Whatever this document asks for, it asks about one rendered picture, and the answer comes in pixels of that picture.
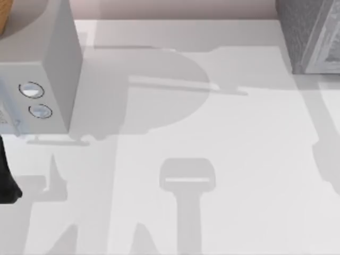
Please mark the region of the pale microwave oven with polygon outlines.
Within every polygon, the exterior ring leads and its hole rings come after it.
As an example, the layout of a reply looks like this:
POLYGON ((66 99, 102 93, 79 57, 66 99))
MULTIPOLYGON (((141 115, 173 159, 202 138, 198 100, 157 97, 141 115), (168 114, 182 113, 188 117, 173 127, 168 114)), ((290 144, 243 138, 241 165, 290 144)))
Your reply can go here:
POLYGON ((82 60, 70 0, 14 0, 0 36, 0 134, 68 133, 82 60), (19 92, 29 81, 44 88, 41 98, 19 92), (52 116, 33 117, 36 104, 52 116))

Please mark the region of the small microwave knob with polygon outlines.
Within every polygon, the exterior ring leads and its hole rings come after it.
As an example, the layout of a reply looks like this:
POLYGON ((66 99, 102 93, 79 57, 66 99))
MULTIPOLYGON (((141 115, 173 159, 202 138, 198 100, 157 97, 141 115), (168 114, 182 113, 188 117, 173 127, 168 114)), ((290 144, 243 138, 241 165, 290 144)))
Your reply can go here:
POLYGON ((39 119, 47 119, 50 118, 53 114, 53 111, 50 107, 44 104, 36 104, 28 107, 29 113, 39 119))

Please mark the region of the large microwave knob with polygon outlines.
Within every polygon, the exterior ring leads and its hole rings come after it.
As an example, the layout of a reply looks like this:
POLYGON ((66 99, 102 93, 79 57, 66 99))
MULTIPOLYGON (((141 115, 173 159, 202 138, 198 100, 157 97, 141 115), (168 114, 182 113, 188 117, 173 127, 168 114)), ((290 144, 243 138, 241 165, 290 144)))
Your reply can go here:
POLYGON ((41 98, 45 94, 44 88, 38 83, 29 81, 27 83, 19 84, 19 92, 31 99, 41 98))

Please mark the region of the grey cabinet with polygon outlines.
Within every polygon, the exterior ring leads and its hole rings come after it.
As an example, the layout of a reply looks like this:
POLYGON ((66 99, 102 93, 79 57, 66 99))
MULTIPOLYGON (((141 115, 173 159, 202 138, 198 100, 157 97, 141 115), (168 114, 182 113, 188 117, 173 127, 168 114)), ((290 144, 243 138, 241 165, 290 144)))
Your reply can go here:
POLYGON ((340 0, 276 0, 294 74, 340 74, 340 0))

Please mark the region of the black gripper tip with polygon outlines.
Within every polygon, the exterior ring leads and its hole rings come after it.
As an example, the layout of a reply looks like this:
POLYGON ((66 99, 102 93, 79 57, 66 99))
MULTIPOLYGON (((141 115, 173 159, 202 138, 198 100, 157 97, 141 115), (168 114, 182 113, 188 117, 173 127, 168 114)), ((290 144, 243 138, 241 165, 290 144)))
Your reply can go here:
POLYGON ((22 195, 22 190, 10 171, 3 138, 0 135, 0 205, 14 204, 22 195))

